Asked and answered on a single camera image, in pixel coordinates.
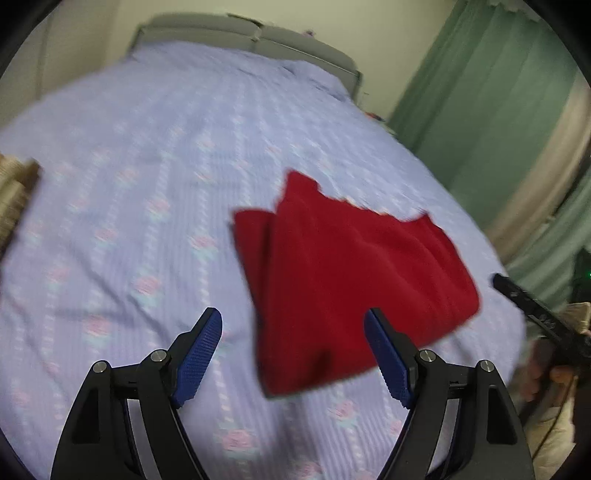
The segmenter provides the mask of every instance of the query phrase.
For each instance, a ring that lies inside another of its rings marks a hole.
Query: blue gripper pad
[[[177,408],[195,396],[221,337],[222,315],[214,310],[178,367],[177,389],[172,395]]]
[[[407,366],[388,338],[374,310],[369,310],[365,314],[363,329],[390,395],[399,400],[403,407],[410,408],[413,393]]]

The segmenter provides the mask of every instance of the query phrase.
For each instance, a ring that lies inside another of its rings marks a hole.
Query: metal screw
[[[102,360],[92,366],[92,371],[96,374],[100,374],[105,370],[107,370],[107,362],[103,362]]]
[[[431,350],[421,350],[418,355],[421,357],[421,360],[425,360],[426,362],[434,362],[437,358],[435,352],[432,352]]]
[[[150,358],[153,362],[161,362],[166,358],[166,350],[154,350],[150,354]]]
[[[492,372],[495,369],[495,364],[490,360],[482,360],[479,365],[485,372]]]

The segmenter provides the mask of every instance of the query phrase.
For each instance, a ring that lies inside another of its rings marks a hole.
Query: curtain
[[[486,236],[510,261],[556,210],[577,174],[591,136],[591,89],[577,72],[562,114],[542,153]]]
[[[486,229],[542,152],[576,72],[545,23],[459,0],[388,126]]]
[[[591,249],[591,170],[556,214],[548,228],[506,268],[521,287],[552,309],[570,295],[574,256]]]

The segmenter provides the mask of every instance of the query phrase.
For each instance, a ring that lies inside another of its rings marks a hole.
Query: green curtain
[[[591,170],[550,226],[507,266],[509,276],[553,309],[570,295],[574,256],[591,251]]]
[[[388,126],[485,229],[543,149],[575,73],[545,23],[459,0]]]

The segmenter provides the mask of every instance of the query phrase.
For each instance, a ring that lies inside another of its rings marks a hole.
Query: human hand
[[[525,401],[532,401],[539,392],[541,377],[546,370],[553,351],[554,346],[549,340],[540,339],[534,344],[519,388],[519,393]],[[557,366],[550,371],[550,379],[560,386],[558,394],[553,401],[553,406],[558,407],[565,400],[569,393],[569,385],[574,384],[573,377],[574,369],[570,365]]]

